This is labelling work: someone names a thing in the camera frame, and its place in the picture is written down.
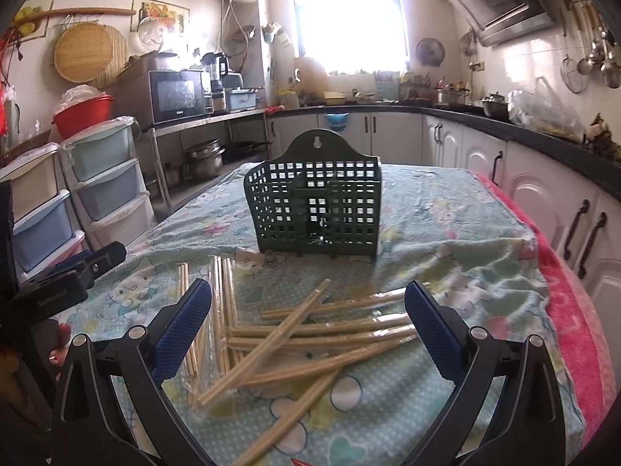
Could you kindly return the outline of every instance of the black countertop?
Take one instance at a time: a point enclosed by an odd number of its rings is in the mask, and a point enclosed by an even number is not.
[[[296,108],[276,112],[268,118],[301,115],[305,113],[346,113],[370,111],[399,111],[423,113],[458,122],[504,141],[514,141],[530,147],[541,154],[567,166],[597,184],[617,201],[621,202],[621,168],[603,158],[593,155],[582,145],[556,136],[545,135],[514,124],[495,121],[487,117],[440,110],[438,108],[405,107],[401,105],[339,105]]]

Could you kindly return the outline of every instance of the window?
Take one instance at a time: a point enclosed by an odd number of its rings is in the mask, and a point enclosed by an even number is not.
[[[406,37],[399,0],[294,0],[300,56],[326,71],[400,71]]]

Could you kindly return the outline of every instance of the picture frame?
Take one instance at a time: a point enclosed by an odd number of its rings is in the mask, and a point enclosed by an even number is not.
[[[53,6],[54,0],[26,0],[19,11],[15,14],[12,22],[16,23],[17,21],[20,21],[33,13],[51,10]],[[22,43],[46,37],[49,24],[50,18],[48,17],[38,19],[36,21],[30,21],[18,26],[17,30],[21,35]]]
[[[190,19],[190,9],[160,0],[132,0],[130,31],[138,31],[138,24],[147,17],[155,17],[166,24],[169,33],[182,35]]]

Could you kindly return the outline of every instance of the human hand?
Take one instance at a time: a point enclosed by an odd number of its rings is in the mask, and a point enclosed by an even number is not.
[[[67,344],[71,338],[71,325],[67,322],[58,324],[58,347],[50,352],[50,364],[59,368],[63,367],[64,359],[67,357]]]

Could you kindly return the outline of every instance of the range hood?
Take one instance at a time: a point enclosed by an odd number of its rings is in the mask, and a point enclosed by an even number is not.
[[[541,0],[448,0],[490,47],[554,24]]]

